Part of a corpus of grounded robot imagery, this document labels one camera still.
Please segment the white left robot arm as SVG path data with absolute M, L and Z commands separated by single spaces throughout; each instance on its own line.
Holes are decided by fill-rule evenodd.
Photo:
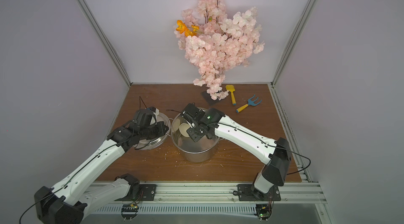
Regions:
M 140 141 L 164 136 L 169 127 L 158 121 L 155 107 L 139 109 L 132 120 L 116 128 L 77 169 L 53 187 L 43 186 L 34 195 L 36 215 L 43 224 L 79 224 L 88 215 L 119 199 L 137 200 L 140 181 L 124 174 L 114 182 L 87 192 L 88 187 L 117 159 Z

